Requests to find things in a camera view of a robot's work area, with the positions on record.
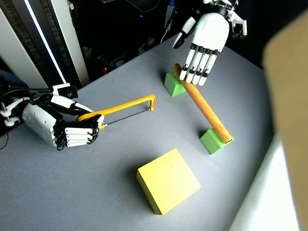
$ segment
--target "white light strip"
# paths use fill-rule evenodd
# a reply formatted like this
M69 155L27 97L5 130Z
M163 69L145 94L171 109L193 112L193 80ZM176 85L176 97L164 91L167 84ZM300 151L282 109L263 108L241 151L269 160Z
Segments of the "white light strip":
M33 12L32 8L31 8L31 6L30 6L29 1L28 1L28 0L24 0L24 1L25 1L25 4L26 4L26 6L27 6L27 8L28 8L28 10L29 10L30 15L31 15L31 17L32 17L32 19L33 19L33 22L34 22L35 26L36 26L37 29L38 29L39 35L41 36L41 38L42 38L42 40L43 40L43 42L44 42L44 44L45 44L45 47L47 48L47 51L48 51L48 53L49 53L49 55L50 55L50 57L51 57L51 59L52 59L52 61L53 61L53 64L54 64L54 66L56 67L56 69L57 69L57 71L58 71L58 73L59 73L59 75L60 75L60 77L61 77L61 79L62 79L62 82L63 82L63 83L66 83L66 80L65 80L65 78L64 78L64 76L63 76L63 74L62 74L62 72L61 72L61 70L60 70L60 68L59 68L59 66L58 66L58 64L57 64L56 59L55 59L54 56L53 56L53 53L52 53L52 51L51 51L51 49L50 49L50 47L49 47L49 45L48 45L48 43L47 43L47 40L45 39L45 36L44 36L44 34L43 34L43 31L42 31L42 29L41 29L40 26L39 26L39 23L38 23L38 21L37 21L37 18L36 18L35 15L34 15L34 12Z

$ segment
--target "tabletop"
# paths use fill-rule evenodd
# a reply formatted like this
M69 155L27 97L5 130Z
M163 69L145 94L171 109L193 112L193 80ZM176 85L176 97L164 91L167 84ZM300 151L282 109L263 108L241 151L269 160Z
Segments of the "tabletop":
M82 88L78 102L92 110L143 96L154 111L118 121L95 143L56 148L25 124L0 151L0 230L225 231L238 211L273 137L264 72L225 47L198 87L235 140L210 155L199 138L211 128L187 93L171 97L164 78L183 64L190 46L174 38ZM145 107L108 115L116 120ZM5 143L6 137L0 138ZM155 215L136 180L137 168L177 148L201 189Z

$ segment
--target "wooden dowel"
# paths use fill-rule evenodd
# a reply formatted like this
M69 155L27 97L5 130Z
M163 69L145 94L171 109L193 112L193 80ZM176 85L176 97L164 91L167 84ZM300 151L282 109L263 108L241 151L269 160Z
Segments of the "wooden dowel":
M181 73L181 66L179 64L174 64L172 66L172 72L179 79ZM213 127L215 132L221 138L224 143L227 143L233 139L232 135L228 132L225 126L222 124L220 119L217 117L213 109L208 105L205 98L202 96L198 88L192 83L186 83L185 80L180 80L183 87L186 89L188 94L191 96L192 100L199 107L200 111L206 117L210 125Z

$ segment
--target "yellow box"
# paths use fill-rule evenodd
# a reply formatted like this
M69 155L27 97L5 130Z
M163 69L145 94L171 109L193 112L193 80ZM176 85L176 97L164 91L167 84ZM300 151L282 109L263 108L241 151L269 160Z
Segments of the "yellow box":
M177 149L140 167L137 180L158 215L170 211L201 188Z

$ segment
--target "green foam block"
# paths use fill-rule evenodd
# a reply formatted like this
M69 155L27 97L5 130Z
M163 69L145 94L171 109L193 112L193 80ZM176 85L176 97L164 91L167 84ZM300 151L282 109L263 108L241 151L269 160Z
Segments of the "green foam block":
M230 140L229 142L224 143L214 131L214 129L211 128L200 138L200 140L202 144L206 147L206 149L210 152L210 154L213 154L227 144L231 143L234 138L232 138L232 140Z
M166 74L164 85L172 97L180 95L186 91L173 72Z

